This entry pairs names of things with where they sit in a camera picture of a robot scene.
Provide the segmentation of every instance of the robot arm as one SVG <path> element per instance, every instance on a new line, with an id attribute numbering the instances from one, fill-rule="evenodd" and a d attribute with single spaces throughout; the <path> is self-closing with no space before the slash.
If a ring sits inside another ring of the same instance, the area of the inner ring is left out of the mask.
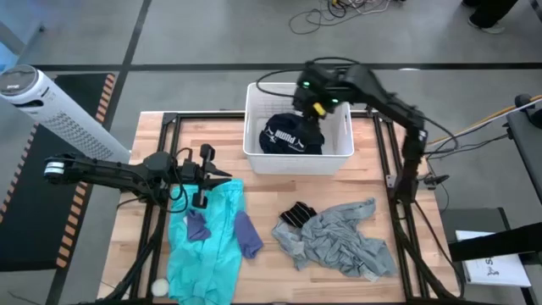
<path id="1" fill-rule="evenodd" d="M 328 72 L 313 61 L 306 62 L 297 79 L 293 106 L 303 113 L 307 130 L 318 128 L 318 119 L 333 113 L 344 102 L 366 103 L 406 129 L 401 149 L 405 162 L 396 180 L 394 199 L 412 203 L 418 189 L 418 165 L 427 141 L 423 113 L 387 92 L 373 71 L 360 64 Z"/>
<path id="2" fill-rule="evenodd" d="M 169 188 L 172 184 L 198 185 L 192 205 L 196 208 L 206 208 L 207 202 L 202 195 L 206 190 L 212 190 L 230 179 L 213 179 L 210 174 L 231 176 L 211 162 L 214 159 L 214 149 L 203 144 L 201 154 L 202 165 L 186 158 L 182 166 L 177 159 L 167 152 L 155 152 L 137 165 L 122 164 L 88 158 L 74 153 L 64 153 L 46 159 L 45 179 L 52 184 L 71 184 L 87 182 L 101 186 L 118 188 L 121 191 L 131 191 L 142 200 L 154 204 L 165 204 L 169 198 Z"/>

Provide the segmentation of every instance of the person's foot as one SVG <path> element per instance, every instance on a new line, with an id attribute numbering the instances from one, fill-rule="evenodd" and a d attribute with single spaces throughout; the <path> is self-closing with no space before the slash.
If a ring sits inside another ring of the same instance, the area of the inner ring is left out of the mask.
<path id="1" fill-rule="evenodd" d="M 485 33 L 488 33 L 488 34 L 493 34 L 493 35 L 497 35 L 497 34 L 502 33 L 503 31 L 505 31 L 505 27 L 499 25 L 498 22 L 495 23 L 495 25 L 493 25 L 493 26 L 491 26 L 489 28 L 483 28 L 483 27 L 479 27 L 479 26 L 475 25 L 469 18 L 468 19 L 468 24 L 471 25 L 473 28 L 481 30 L 482 32 L 485 32 Z"/>

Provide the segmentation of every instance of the black mat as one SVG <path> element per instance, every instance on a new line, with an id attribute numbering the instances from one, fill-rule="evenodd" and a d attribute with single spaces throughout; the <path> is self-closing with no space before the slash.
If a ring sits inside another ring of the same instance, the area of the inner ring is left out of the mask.
<path id="1" fill-rule="evenodd" d="M 110 74 L 60 75 L 55 80 L 92 117 L 100 103 L 107 114 L 104 90 L 110 92 L 113 81 Z M 46 183 L 44 159 L 76 149 L 41 125 L 32 131 L 3 203 L 0 271 L 65 268 L 73 256 L 91 193 L 91 186 L 85 184 Z"/>

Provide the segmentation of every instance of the white paper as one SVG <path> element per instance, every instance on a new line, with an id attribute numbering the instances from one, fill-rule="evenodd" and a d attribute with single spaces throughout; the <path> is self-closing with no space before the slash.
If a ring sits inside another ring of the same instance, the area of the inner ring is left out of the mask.
<path id="1" fill-rule="evenodd" d="M 457 230 L 458 241 L 494 233 Z M 517 254 L 493 258 L 473 259 L 463 262 L 469 284 L 530 287 L 525 268 Z"/>

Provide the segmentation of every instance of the white tower fan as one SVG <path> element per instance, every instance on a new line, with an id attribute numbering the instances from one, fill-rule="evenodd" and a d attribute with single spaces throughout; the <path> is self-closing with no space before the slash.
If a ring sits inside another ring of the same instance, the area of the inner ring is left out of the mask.
<path id="1" fill-rule="evenodd" d="M 39 69 L 18 65 L 0 75 L 0 100 L 48 128 L 87 157 L 128 162 L 130 152 Z"/>

